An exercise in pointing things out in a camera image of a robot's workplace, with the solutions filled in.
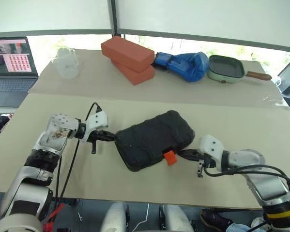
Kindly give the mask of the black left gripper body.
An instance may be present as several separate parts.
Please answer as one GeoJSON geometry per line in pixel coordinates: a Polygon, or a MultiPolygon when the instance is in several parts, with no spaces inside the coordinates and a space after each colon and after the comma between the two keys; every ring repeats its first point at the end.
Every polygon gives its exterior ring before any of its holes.
{"type": "Polygon", "coordinates": [[[97,143],[97,141],[102,141],[102,140],[103,140],[103,133],[101,131],[95,130],[95,131],[92,131],[89,134],[88,143],[92,144],[92,150],[91,150],[92,154],[96,153],[96,143],[97,143]]]}

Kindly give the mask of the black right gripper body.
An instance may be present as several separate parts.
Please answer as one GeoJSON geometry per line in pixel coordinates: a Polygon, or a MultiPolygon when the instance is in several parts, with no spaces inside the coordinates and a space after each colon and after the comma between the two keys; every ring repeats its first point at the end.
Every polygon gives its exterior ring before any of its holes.
{"type": "Polygon", "coordinates": [[[211,157],[208,154],[202,154],[199,151],[195,152],[196,154],[196,162],[198,163],[197,167],[197,176],[199,178],[203,178],[203,169],[208,168],[211,163],[211,157]]]}

